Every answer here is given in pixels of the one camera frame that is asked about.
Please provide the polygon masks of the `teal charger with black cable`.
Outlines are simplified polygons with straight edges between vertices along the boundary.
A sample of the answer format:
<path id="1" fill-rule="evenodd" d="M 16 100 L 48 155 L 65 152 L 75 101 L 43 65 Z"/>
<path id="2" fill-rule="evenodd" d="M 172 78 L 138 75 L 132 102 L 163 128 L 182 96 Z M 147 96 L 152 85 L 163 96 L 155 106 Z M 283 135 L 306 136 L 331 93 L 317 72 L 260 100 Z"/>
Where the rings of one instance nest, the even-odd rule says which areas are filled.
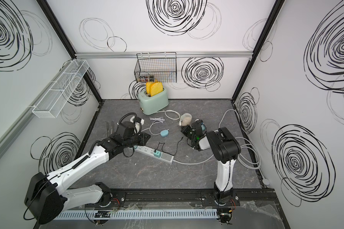
<path id="1" fill-rule="evenodd" d="M 160 157 L 161 157 L 161 152 L 156 150 L 156 151 L 154 151 L 153 155 L 154 155 L 155 157 L 160 158 Z"/>

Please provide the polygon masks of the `blue earbud case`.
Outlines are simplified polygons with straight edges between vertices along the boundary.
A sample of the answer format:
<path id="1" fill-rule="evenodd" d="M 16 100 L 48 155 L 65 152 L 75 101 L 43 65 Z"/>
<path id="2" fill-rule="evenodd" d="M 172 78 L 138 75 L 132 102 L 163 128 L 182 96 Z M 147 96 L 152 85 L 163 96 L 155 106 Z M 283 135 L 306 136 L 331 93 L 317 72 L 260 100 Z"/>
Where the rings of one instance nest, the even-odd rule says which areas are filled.
<path id="1" fill-rule="evenodd" d="M 160 132 L 160 136 L 162 136 L 162 137 L 166 137 L 168 135 L 169 135 L 169 130 L 168 129 L 165 129 L 165 130 Z"/>

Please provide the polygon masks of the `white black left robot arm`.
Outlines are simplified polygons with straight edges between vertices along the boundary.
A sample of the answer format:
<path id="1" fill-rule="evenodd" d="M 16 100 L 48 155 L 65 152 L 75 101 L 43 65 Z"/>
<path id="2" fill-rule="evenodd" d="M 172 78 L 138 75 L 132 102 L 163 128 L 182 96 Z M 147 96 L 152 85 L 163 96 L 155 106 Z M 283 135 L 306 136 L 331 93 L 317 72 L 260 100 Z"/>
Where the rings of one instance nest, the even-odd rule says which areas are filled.
<path id="1" fill-rule="evenodd" d="M 144 120 L 136 113 L 124 115 L 117 129 L 107 138 L 93 143 L 89 152 L 70 164 L 31 178 L 24 203 L 38 225 L 54 220 L 60 213 L 81 205 L 107 207 L 113 201 L 111 189 L 102 182 L 78 189 L 70 187 L 96 167 L 122 154 L 126 148 L 145 146 L 150 134 L 142 132 Z"/>

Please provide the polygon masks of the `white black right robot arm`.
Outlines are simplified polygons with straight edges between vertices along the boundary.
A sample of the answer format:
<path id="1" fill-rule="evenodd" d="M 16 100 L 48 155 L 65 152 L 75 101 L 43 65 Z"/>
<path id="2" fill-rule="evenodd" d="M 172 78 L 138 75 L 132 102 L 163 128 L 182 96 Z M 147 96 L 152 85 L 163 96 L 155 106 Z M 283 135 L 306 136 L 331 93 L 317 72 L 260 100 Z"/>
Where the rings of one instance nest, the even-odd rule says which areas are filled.
<path id="1" fill-rule="evenodd" d="M 214 197 L 219 205 L 231 201 L 234 196 L 233 170 L 241 153 L 238 141 L 226 127 L 207 131 L 201 119 L 182 126 L 181 132 L 187 137 L 187 144 L 198 151 L 211 149 L 217 160 L 217 178 L 214 183 Z"/>

